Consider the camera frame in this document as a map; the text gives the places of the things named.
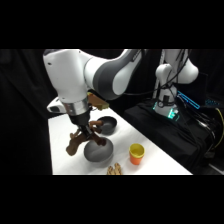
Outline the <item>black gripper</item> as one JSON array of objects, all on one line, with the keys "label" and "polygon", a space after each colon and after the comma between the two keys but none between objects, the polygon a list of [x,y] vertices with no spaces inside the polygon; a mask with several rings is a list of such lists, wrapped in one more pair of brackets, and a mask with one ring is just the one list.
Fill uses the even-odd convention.
[{"label": "black gripper", "polygon": [[75,116],[70,115],[69,118],[74,125],[77,125],[78,127],[77,131],[79,133],[83,133],[86,139],[89,140],[92,136],[92,131],[90,127],[88,126],[89,120],[90,120],[90,112],[87,111],[83,114],[75,115]]}]

